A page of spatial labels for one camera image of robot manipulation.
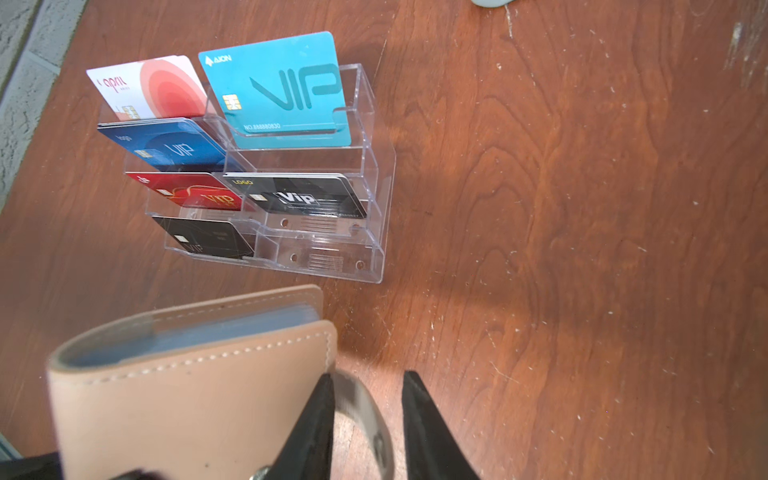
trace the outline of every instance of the wood grain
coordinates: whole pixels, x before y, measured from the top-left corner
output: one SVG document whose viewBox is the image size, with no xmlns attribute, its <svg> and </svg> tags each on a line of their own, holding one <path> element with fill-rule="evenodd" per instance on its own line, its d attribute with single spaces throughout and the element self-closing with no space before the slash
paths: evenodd
<svg viewBox="0 0 768 480">
<path fill-rule="evenodd" d="M 729 51 L 762 1 L 91 0 L 0 217 L 0 431 L 55 448 L 44 364 L 77 333 L 314 282 L 399 478 L 404 369 L 486 479 L 762 478 L 765 40 Z M 85 69 L 320 30 L 398 153 L 384 283 L 164 251 Z M 348 423 L 334 475 L 376 477 Z"/>
</svg>

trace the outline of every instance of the teal vip card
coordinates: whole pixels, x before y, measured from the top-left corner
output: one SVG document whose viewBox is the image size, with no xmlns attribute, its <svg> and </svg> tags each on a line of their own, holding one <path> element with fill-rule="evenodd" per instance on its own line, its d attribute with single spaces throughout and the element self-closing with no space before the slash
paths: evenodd
<svg viewBox="0 0 768 480">
<path fill-rule="evenodd" d="M 224 117 L 256 148 L 350 145 L 336 45 L 328 31 L 203 51 L 205 75 Z M 280 132 L 308 134 L 275 135 Z"/>
</svg>

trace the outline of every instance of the wallet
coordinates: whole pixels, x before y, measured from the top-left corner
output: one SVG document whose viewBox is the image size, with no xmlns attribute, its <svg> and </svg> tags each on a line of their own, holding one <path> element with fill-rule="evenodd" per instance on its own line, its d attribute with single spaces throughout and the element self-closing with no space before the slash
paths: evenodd
<svg viewBox="0 0 768 480">
<path fill-rule="evenodd" d="M 318 378 L 334 371 L 336 328 L 322 318 L 320 288 L 297 286 L 140 313 L 66 342 L 48 364 L 65 478 L 142 468 L 246 480 L 271 465 Z M 366 434 L 373 417 L 383 425 L 368 399 Z M 379 468 L 391 478 L 383 428 L 390 453 Z"/>
</svg>

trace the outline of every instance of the transparent plastic display stand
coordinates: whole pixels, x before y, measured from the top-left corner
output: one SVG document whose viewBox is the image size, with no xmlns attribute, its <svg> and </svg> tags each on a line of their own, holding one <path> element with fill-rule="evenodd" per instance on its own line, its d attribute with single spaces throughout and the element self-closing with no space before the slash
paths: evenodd
<svg viewBox="0 0 768 480">
<path fill-rule="evenodd" d="M 216 101 L 209 103 L 206 116 L 193 120 L 227 150 L 224 172 L 214 173 L 214 176 L 230 187 L 232 184 L 225 176 L 230 172 L 343 174 L 360 199 L 366 218 L 268 213 L 247 197 L 243 198 L 240 211 L 186 208 L 148 190 L 148 215 L 229 221 L 253 247 L 255 254 L 238 260 L 189 253 L 168 235 L 167 249 L 200 260 L 363 282 L 382 281 L 395 151 L 386 126 L 376 116 L 376 103 L 362 66 L 342 65 L 339 73 L 346 105 L 334 112 L 334 118 L 346 116 L 352 142 L 345 147 L 240 149 L 236 137 L 276 135 L 241 134 L 224 120 Z M 213 92 L 209 91 L 209 98 L 213 97 Z M 346 127 L 339 123 L 337 128 Z M 322 137 L 333 132 L 300 132 L 290 136 Z M 132 154 L 127 156 L 125 169 L 127 172 L 156 171 Z"/>
</svg>

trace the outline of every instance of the vip card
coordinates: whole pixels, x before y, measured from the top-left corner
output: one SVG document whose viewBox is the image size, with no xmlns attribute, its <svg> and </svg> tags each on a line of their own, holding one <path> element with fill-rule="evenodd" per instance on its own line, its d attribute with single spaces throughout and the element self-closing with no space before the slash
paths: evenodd
<svg viewBox="0 0 768 480">
<path fill-rule="evenodd" d="M 186 208 L 240 210 L 242 200 L 211 174 L 127 172 L 147 188 Z"/>
<path fill-rule="evenodd" d="M 191 218 L 152 217 L 189 253 L 213 257 L 243 258 L 253 248 L 230 222 Z"/>
<path fill-rule="evenodd" d="M 224 149 L 188 118 L 104 124 L 102 134 L 160 171 L 222 171 Z"/>
<path fill-rule="evenodd" d="M 227 174 L 225 178 L 271 214 L 366 218 L 342 174 Z"/>
<path fill-rule="evenodd" d="M 334 112 L 345 102 L 330 32 L 203 51 L 199 58 L 225 118 L 240 133 L 234 135 L 238 147 L 351 143 L 346 112 Z M 274 136 L 243 136 L 253 134 Z"/>
<path fill-rule="evenodd" d="M 207 96 L 183 55 L 134 61 L 86 73 L 121 121 L 200 117 Z"/>
</svg>

